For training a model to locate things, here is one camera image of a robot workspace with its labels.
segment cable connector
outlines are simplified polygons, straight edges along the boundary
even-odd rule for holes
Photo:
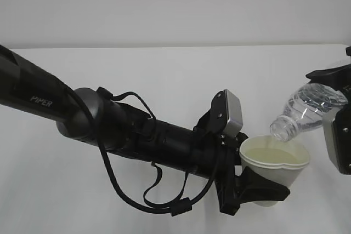
[[[189,199],[189,197],[186,197],[179,200],[175,205],[171,206],[170,209],[171,215],[176,216],[191,211],[193,207],[191,205],[191,200]]]

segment black cable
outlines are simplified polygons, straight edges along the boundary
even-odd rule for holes
[[[97,124],[95,123],[95,120],[94,120],[90,110],[88,109],[88,107],[84,103],[84,101],[76,94],[75,91],[73,91],[66,84],[63,84],[63,85],[64,85],[65,90],[68,93],[68,95],[72,97],[72,99],[77,103],[77,105],[81,108],[81,110],[83,111],[83,113],[87,117],[88,122],[89,122],[90,127],[91,127],[92,132],[93,132],[93,136],[96,138],[96,141],[98,143],[98,147],[99,147],[101,156],[103,158],[107,174],[108,174],[108,176],[110,178],[110,181],[112,183],[113,188],[115,189],[115,191],[119,195],[119,197],[123,201],[125,201],[127,204],[129,204],[130,206],[132,206],[132,207],[134,207],[136,209],[139,209],[141,211],[147,212],[147,213],[152,213],[152,214],[167,214],[167,213],[170,213],[171,212],[170,208],[157,209],[157,208],[146,207],[144,205],[141,205],[141,204],[135,202],[134,200],[130,199],[126,194],[124,194],[124,192],[120,188],[120,186],[119,186],[119,184],[117,182],[117,179],[116,179],[116,177],[114,175],[113,168],[111,166],[109,157],[107,155],[107,151],[106,151],[105,146],[104,146],[104,142],[102,141],[102,139],[101,139],[101,137],[100,137],[100,135],[98,133]],[[205,185],[205,187],[203,188],[203,190],[195,198],[193,198],[190,201],[192,205],[195,204],[196,202],[198,202],[202,197],[204,197],[204,195],[210,189],[210,187],[211,187],[211,185],[212,185],[212,183],[214,181],[214,178],[216,177],[217,169],[218,169],[218,166],[219,166],[219,144],[217,143],[216,146],[217,146],[216,147],[216,151],[215,151],[216,163],[214,165],[214,169],[213,169],[212,175],[208,179],[208,182]]]
[[[152,120],[153,120],[153,127],[152,127],[152,130],[150,131],[150,134],[145,135],[145,134],[142,134],[142,133],[139,133],[139,132],[136,132],[136,133],[139,134],[139,135],[142,135],[144,137],[151,137],[151,136],[153,136],[153,134],[154,134],[154,132],[156,130],[156,117],[155,117],[154,113],[151,111],[151,109],[148,107],[146,102],[143,100],[143,98],[141,98],[139,96],[139,94],[137,94],[135,92],[126,92],[126,93],[123,93],[123,94],[118,95],[118,96],[113,96],[111,100],[112,101],[121,101],[121,100],[123,100],[124,98],[126,98],[127,96],[130,96],[130,95],[135,96],[135,97],[137,97],[139,99],[139,101],[147,109],[147,111],[149,112],[149,114],[151,115]]]
[[[143,194],[144,202],[146,205],[148,205],[149,207],[152,207],[152,208],[170,208],[171,206],[174,206],[175,204],[177,204],[177,202],[179,202],[180,199],[182,198],[184,190],[185,190],[186,181],[188,180],[188,177],[189,177],[189,172],[188,171],[185,172],[183,187],[182,187],[180,193],[174,199],[172,199],[171,201],[168,201],[166,203],[161,203],[161,204],[153,203],[153,202],[148,201],[148,199],[146,198],[146,195],[149,193],[149,191],[151,189],[153,189],[155,186],[157,186],[160,183],[160,181],[162,179],[163,172],[162,172],[162,169],[159,166],[157,166],[157,164],[155,164],[155,162],[152,162],[151,165],[156,168],[157,177],[156,177],[155,182],[148,189],[146,189],[144,191],[144,194]]]
[[[130,199],[126,194],[124,194],[124,192],[122,191],[122,189],[120,188],[117,179],[114,175],[114,171],[112,169],[109,157],[107,155],[107,151],[105,149],[104,146],[104,142],[102,141],[102,139],[100,138],[100,135],[98,133],[98,127],[95,123],[95,120],[92,116],[92,114],[90,113],[90,110],[88,109],[87,105],[84,103],[84,101],[67,85],[65,85],[66,91],[68,93],[69,96],[72,97],[72,99],[74,99],[74,101],[77,103],[77,105],[82,109],[83,113],[86,115],[89,124],[92,128],[92,132],[93,132],[93,136],[96,138],[96,141],[98,143],[98,147],[101,153],[101,156],[103,158],[104,164],[105,164],[105,168],[107,171],[107,174],[109,175],[110,181],[112,183],[112,186],[114,187],[116,193],[119,195],[119,197],[125,201],[127,204],[129,204],[130,206],[139,209],[141,211],[147,212],[147,213],[153,213],[153,214],[167,214],[170,213],[171,210],[169,208],[167,209],[155,209],[155,208],[149,208],[146,206],[143,206],[137,202],[135,202],[134,200]]]

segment cup rim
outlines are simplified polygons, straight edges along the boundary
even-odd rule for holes
[[[254,138],[259,138],[259,137],[262,138],[262,137],[269,137],[269,136],[271,136],[271,135],[256,136],[256,137],[248,138],[245,141],[250,140],[250,139],[254,139]],[[304,149],[304,151],[306,152],[306,154],[308,156],[308,161],[306,161],[304,163],[299,163],[299,164],[265,163],[265,162],[261,162],[261,161],[256,161],[256,160],[248,157],[247,155],[245,155],[242,152],[242,148],[241,147],[239,148],[239,155],[240,155],[241,158],[245,159],[245,161],[247,163],[250,163],[252,165],[255,165],[255,166],[261,167],[261,168],[267,168],[267,169],[282,169],[283,168],[283,169],[286,169],[286,170],[301,170],[301,169],[305,168],[309,164],[309,162],[310,162],[310,155],[309,155],[309,152],[307,151],[307,149],[302,144],[300,144],[299,142],[296,142],[296,143],[298,143]]]

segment plastic water bottle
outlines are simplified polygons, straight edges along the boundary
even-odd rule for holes
[[[341,92],[328,86],[305,84],[290,96],[282,115],[270,125],[270,133],[287,142],[301,132],[321,127],[323,114],[335,107],[341,109],[347,103]]]

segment white paper cup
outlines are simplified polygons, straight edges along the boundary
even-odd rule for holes
[[[291,154],[296,162],[284,163],[279,158],[274,160],[274,163],[265,163],[253,159],[246,153],[251,149],[279,149]],[[276,140],[273,136],[259,136],[245,140],[240,146],[240,157],[242,169],[246,166],[250,167],[254,172],[276,182],[278,184],[290,187],[298,177],[302,169],[304,169],[310,160],[308,151],[302,144],[296,141],[282,142]],[[255,201],[256,204],[264,207],[270,207],[277,201]]]

